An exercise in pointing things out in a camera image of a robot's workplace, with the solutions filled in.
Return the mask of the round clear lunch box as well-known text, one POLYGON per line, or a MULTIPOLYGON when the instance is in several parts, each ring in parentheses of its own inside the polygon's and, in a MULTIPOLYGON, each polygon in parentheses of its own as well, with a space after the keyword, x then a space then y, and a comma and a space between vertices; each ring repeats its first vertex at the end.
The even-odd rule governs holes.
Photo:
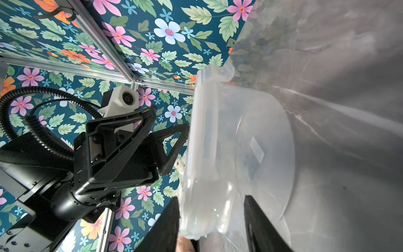
POLYGON ((179 231, 190 238, 244 233, 251 195, 287 242, 284 212, 293 189, 295 149, 285 110, 272 95, 231 85, 232 66, 197 73, 179 231))

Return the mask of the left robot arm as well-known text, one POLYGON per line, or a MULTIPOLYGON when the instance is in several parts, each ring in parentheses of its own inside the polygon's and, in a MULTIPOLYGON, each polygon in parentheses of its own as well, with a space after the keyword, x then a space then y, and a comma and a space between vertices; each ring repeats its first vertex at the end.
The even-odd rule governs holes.
POLYGON ((53 252, 78 220, 94 223, 104 210, 118 211, 122 190, 169 174, 190 127, 154 132, 155 119, 149 107, 89 121, 74 149, 44 129, 66 158, 46 150, 31 132, 4 145, 1 186, 27 215, 1 237, 1 249, 53 252))

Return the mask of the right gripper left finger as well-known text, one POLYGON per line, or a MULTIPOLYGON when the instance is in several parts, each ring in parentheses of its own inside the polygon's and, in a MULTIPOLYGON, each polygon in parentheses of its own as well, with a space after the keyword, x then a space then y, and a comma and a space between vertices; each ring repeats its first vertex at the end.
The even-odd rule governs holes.
POLYGON ((175 252, 179 230, 179 202, 173 197, 135 252, 175 252))

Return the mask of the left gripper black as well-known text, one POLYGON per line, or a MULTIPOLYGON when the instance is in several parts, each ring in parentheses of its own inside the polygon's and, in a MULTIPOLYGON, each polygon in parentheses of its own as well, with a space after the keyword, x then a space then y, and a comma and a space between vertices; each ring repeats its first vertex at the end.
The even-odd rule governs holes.
POLYGON ((168 175, 188 139, 190 126, 182 124, 150 133, 155 109, 95 119, 74 140, 73 181, 52 197, 55 215, 66 221, 95 221, 105 209, 117 211, 121 191, 154 183, 168 175), (171 148, 163 142, 179 134, 171 148))

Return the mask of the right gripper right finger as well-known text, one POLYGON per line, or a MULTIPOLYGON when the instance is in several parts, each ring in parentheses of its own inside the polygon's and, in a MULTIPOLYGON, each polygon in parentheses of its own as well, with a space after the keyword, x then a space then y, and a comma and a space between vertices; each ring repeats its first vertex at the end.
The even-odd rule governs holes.
POLYGON ((292 252, 251 195, 245 196, 243 206, 250 252, 292 252))

